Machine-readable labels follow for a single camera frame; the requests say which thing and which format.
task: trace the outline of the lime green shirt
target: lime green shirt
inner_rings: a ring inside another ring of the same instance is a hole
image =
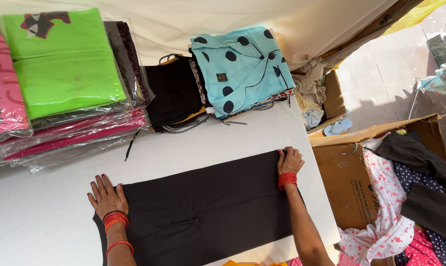
[[[98,9],[3,19],[29,119],[126,99]]]

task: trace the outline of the light blue shirt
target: light blue shirt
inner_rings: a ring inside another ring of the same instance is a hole
[[[217,117],[295,88],[282,52],[265,27],[201,34],[191,42]]]

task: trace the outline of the white table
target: white table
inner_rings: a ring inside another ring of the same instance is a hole
[[[230,126],[210,120],[181,134],[140,132],[129,158],[127,145],[29,175],[0,169],[0,265],[102,264],[90,181],[106,173],[114,185],[162,178],[261,154],[287,145],[303,154],[299,190],[325,246],[339,241],[336,223],[295,99],[252,111]],[[276,263],[297,256],[292,237],[233,256],[241,262]],[[221,266],[228,259],[209,264]]]

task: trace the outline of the woman's right hand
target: woman's right hand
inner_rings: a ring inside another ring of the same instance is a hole
[[[279,161],[277,162],[277,172],[279,175],[283,173],[295,173],[297,174],[305,163],[302,160],[302,154],[299,150],[295,150],[293,147],[285,147],[287,155],[282,150],[277,150],[279,153]]]
[[[103,221],[103,217],[112,211],[122,211],[127,215],[128,202],[123,191],[123,185],[118,184],[115,192],[106,174],[102,174],[101,177],[95,176],[95,179],[97,181],[96,183],[90,182],[94,195],[92,196],[91,193],[87,193],[87,196],[98,217]]]

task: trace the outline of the tiled floor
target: tiled floor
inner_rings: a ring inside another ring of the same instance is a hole
[[[423,22],[363,45],[336,71],[353,121],[349,130],[406,120],[414,102],[416,80],[437,69],[426,41],[446,32],[446,4]],[[412,118],[446,114],[446,97],[420,91]],[[446,125],[446,117],[441,119]],[[446,142],[446,127],[442,127]]]

